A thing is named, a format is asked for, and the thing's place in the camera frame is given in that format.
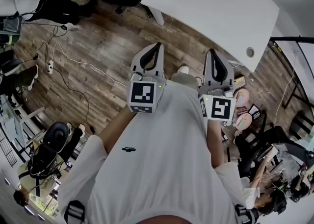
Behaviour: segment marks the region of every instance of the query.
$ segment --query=power strip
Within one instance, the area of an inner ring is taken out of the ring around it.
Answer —
[[[52,72],[53,72],[53,61],[52,60],[49,61],[48,72],[49,72],[49,74],[52,74]]]

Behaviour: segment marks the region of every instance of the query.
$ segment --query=black logo on shirt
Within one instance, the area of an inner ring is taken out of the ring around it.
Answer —
[[[126,151],[126,152],[136,151],[136,149],[135,149],[135,148],[127,148],[127,147],[122,148],[122,150],[123,150],[123,151]]]

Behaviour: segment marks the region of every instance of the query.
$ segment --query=wooden floor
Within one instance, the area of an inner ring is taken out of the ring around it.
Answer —
[[[84,4],[89,0],[75,1]],[[125,84],[129,79],[132,58],[152,43],[159,41],[165,45],[164,67],[168,78],[182,65],[188,65],[192,75],[202,77],[206,52],[209,48],[221,50],[209,39],[170,17],[165,17],[165,25],[159,26],[154,19],[147,18],[140,6],[130,8],[122,15],[115,14],[114,10],[115,6],[98,1],[95,13],[81,20],[79,30],[52,39],[48,60],[52,58],[55,44],[60,43],[70,58],[91,63]],[[24,25],[22,36],[14,46],[16,56],[23,60],[32,58],[41,44],[49,41],[52,30],[52,26]],[[88,65],[68,60],[57,47],[54,68],[62,72],[71,89],[85,93],[88,98],[89,114],[86,122],[87,101],[81,94],[69,91],[58,72],[50,75],[45,71],[44,52],[45,47],[42,47],[37,60],[40,67],[38,80],[30,92],[24,91],[27,106],[31,110],[41,106],[46,108],[40,115],[45,127],[55,121],[71,122],[74,126],[84,123],[86,126],[92,125],[99,133],[126,105],[125,88]],[[33,64],[33,61],[29,61],[25,67]],[[265,109],[268,122],[273,122],[291,78],[280,59],[268,49],[254,73],[245,67],[236,67],[235,72],[246,77],[246,89],[250,91],[249,105],[254,103],[260,109]],[[284,101],[293,86],[293,82],[288,86]],[[292,118],[301,109],[308,110],[301,102],[292,99],[287,110],[279,108],[277,125],[287,131]],[[234,129],[226,131],[232,136]]]

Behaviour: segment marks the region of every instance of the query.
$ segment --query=pink object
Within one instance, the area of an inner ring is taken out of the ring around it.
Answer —
[[[252,120],[253,119],[252,119],[252,115],[251,114],[249,114],[249,113],[241,114],[238,117],[238,119],[236,120],[235,126],[236,126],[236,128],[238,130],[243,131],[243,130],[247,129],[251,125]]]
[[[246,89],[240,89],[235,94],[236,107],[244,107],[248,103],[250,98],[250,93]]]

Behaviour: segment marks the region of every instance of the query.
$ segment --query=white t-shirt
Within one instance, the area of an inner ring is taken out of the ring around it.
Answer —
[[[243,187],[243,197],[245,199],[247,209],[252,209],[256,198],[260,197],[260,188],[251,188],[250,179],[248,177],[241,178]]]
[[[83,161],[80,154],[60,187],[61,212],[95,180],[90,224],[136,224],[160,215],[237,223],[234,205],[245,204],[237,165],[212,168],[204,123],[197,91],[168,81],[156,113],[137,114],[107,158],[101,139],[90,137],[82,152],[90,157]]]
[[[0,0],[0,17],[12,16],[19,14],[35,12],[40,0]],[[27,14],[23,18],[30,19],[33,15]]]

